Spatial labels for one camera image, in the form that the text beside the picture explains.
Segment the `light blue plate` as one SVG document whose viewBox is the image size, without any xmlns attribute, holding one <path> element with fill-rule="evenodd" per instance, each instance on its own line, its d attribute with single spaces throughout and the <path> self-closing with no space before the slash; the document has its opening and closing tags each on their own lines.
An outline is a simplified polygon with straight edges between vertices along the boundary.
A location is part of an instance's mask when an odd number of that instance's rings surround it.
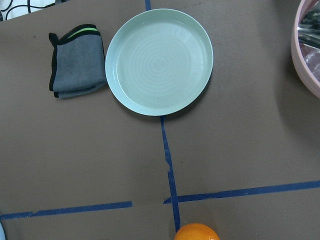
<svg viewBox="0 0 320 240">
<path fill-rule="evenodd" d="M 1 223 L 0 223 L 0 240 L 6 240 L 5 231 Z"/>
</svg>

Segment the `light green plate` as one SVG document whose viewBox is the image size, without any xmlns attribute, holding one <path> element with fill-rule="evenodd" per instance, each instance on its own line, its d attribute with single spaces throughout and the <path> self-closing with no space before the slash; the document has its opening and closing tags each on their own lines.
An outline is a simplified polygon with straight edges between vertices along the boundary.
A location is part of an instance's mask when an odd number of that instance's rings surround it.
<svg viewBox="0 0 320 240">
<path fill-rule="evenodd" d="M 205 89 L 214 51 L 204 27 L 192 16 L 159 8 L 128 20 L 112 38 L 105 74 L 114 97 L 146 116 L 169 115 Z"/>
</svg>

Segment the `folded grey cloth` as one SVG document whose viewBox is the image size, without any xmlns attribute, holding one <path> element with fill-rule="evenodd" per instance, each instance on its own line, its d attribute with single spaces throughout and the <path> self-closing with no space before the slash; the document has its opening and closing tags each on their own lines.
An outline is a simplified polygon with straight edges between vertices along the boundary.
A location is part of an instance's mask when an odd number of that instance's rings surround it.
<svg viewBox="0 0 320 240">
<path fill-rule="evenodd" d="M 81 24 L 59 38 L 48 34 L 53 46 L 49 90 L 55 98 L 73 98 L 107 84 L 101 33 L 94 24 Z"/>
</svg>

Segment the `orange fruit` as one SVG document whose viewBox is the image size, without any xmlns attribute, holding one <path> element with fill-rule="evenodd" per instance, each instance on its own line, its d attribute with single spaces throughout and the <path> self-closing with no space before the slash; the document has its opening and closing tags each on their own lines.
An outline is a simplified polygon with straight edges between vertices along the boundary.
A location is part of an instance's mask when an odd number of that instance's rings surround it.
<svg viewBox="0 0 320 240">
<path fill-rule="evenodd" d="M 205 224 L 190 223 L 177 231 L 174 240 L 220 240 L 220 237 Z"/>
</svg>

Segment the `pink bowl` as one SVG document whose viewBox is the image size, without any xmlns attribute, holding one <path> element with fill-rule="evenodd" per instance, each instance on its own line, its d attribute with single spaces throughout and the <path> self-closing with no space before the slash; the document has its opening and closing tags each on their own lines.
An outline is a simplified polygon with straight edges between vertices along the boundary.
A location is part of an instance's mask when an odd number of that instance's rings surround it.
<svg viewBox="0 0 320 240">
<path fill-rule="evenodd" d="M 311 47 L 300 44 L 298 39 L 299 23 L 316 2 L 317 0 L 301 0 L 299 3 L 291 33 L 291 57 L 302 83 L 313 95 L 320 98 L 320 82 L 312 74 L 304 59 L 311 52 Z"/>
</svg>

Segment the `metal scoop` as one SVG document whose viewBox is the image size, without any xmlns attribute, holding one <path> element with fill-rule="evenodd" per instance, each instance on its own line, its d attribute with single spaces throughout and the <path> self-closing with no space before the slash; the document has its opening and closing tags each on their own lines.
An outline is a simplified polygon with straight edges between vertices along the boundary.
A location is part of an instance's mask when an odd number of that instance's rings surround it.
<svg viewBox="0 0 320 240">
<path fill-rule="evenodd" d="M 298 27 L 298 41 L 313 48 L 320 48 L 320 11 L 310 10 L 300 21 Z"/>
</svg>

